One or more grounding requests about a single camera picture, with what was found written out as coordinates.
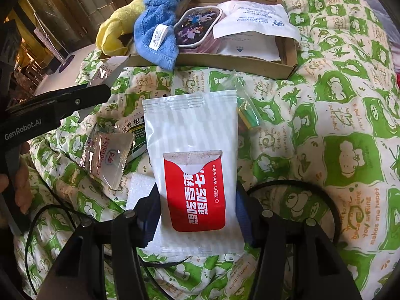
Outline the person left hand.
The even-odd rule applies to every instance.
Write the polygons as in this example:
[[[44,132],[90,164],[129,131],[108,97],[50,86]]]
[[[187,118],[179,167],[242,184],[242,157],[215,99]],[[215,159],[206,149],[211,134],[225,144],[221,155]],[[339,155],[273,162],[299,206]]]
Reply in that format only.
[[[18,170],[11,175],[7,173],[6,165],[4,164],[4,160],[1,155],[1,193],[3,193],[8,186],[12,185],[15,191],[15,205],[19,208],[20,213],[22,213],[22,215],[25,217],[27,216],[29,208],[32,204],[33,195],[29,182],[29,168],[22,155],[27,155],[30,151],[30,148],[30,144],[26,141],[21,144],[19,167]]]

